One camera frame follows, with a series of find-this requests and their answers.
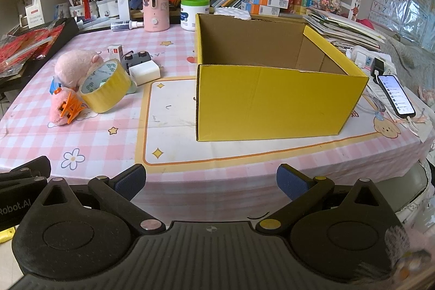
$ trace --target smartphone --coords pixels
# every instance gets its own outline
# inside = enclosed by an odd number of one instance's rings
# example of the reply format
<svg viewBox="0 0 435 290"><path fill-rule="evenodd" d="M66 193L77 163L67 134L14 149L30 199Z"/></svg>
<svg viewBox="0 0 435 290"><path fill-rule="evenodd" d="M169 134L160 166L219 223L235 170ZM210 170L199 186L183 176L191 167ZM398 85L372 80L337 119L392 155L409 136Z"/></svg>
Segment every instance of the smartphone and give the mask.
<svg viewBox="0 0 435 290"><path fill-rule="evenodd" d="M414 117L415 110L395 76L378 76L378 84L400 118Z"/></svg>

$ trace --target yellow cardboard box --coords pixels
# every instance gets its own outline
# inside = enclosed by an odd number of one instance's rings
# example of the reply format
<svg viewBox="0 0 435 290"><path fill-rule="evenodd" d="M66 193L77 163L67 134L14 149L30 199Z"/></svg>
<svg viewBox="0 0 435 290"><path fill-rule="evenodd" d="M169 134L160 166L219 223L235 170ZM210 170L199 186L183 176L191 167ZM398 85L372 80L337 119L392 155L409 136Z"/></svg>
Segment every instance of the yellow cardboard box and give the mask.
<svg viewBox="0 0 435 290"><path fill-rule="evenodd" d="M300 22L199 14L198 141L336 135L368 77Z"/></svg>

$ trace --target green lid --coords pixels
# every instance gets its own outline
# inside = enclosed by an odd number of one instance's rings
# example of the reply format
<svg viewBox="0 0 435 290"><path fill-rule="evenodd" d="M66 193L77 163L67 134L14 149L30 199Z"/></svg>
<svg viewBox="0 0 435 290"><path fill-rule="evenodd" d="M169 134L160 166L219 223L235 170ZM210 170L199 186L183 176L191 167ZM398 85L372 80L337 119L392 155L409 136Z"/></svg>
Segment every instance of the green lid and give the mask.
<svg viewBox="0 0 435 290"><path fill-rule="evenodd" d="M181 0L181 5L190 7L207 7L210 5L210 0Z"/></svg>

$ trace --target pink checkered tablecloth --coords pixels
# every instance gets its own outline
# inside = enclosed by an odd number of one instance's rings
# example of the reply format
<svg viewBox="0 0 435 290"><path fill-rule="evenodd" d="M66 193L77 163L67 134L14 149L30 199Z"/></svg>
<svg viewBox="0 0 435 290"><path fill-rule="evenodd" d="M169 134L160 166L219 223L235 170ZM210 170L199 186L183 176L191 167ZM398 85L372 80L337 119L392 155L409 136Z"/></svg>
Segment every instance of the pink checkered tablecloth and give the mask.
<svg viewBox="0 0 435 290"><path fill-rule="evenodd" d="M52 176L82 184L97 175L113 177L135 163L144 86L107 113L88 112L66 126L53 126L48 120L56 58L73 48L101 51L107 57L107 47L113 44L122 44L125 52L149 51L162 78L196 75L196 64L189 58L195 55L194 33L180 26L157 33L135 29L78 35L34 76L0 121L0 170L46 155ZM350 118L347 125L354 123ZM375 134L363 141L333 141L327 149L301 150L288 158L207 170L163 172L162 168L147 175L145 188L133 201L166 223L258 219L288 203L276 185L280 163L339 184L353 184L359 177L376 182L405 174L427 155L435 137L432 134L422 143L403 127L396 139Z"/></svg>

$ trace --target pink humidifier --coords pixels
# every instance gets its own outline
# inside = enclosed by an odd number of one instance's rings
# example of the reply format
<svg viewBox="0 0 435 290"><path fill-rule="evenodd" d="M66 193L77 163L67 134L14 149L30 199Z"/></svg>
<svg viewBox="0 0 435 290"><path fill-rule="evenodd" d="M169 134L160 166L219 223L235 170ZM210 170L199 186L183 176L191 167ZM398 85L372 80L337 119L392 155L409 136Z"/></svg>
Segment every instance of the pink humidifier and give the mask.
<svg viewBox="0 0 435 290"><path fill-rule="evenodd" d="M144 1L144 28L145 31L158 32L169 29L169 3L168 0Z"/></svg>

